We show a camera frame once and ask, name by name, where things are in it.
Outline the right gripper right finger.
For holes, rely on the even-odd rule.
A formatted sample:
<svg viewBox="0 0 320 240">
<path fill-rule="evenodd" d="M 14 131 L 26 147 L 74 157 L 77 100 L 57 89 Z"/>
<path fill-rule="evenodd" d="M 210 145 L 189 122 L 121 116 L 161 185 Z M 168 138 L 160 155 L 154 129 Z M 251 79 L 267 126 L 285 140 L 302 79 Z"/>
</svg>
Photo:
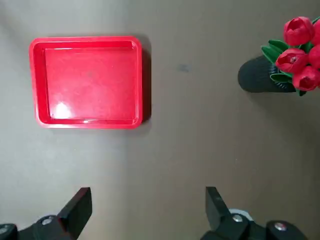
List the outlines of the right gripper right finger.
<svg viewBox="0 0 320 240">
<path fill-rule="evenodd" d="M 210 230 L 202 240 L 306 240 L 294 224 L 271 220 L 265 226 L 257 224 L 248 212 L 228 208 L 216 187 L 205 188 L 205 212 Z"/>
</svg>

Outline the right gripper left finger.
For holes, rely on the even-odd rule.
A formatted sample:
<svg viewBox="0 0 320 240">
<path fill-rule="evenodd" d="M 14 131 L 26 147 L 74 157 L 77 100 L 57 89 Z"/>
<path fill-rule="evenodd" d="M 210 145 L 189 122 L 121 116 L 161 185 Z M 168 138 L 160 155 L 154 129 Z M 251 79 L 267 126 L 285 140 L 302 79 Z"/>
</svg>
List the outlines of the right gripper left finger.
<svg viewBox="0 0 320 240">
<path fill-rule="evenodd" d="M 82 187 L 57 215 L 47 215 L 18 230 L 13 223 L 0 225 L 2 240 L 76 240 L 92 215 L 92 192 Z"/>
</svg>

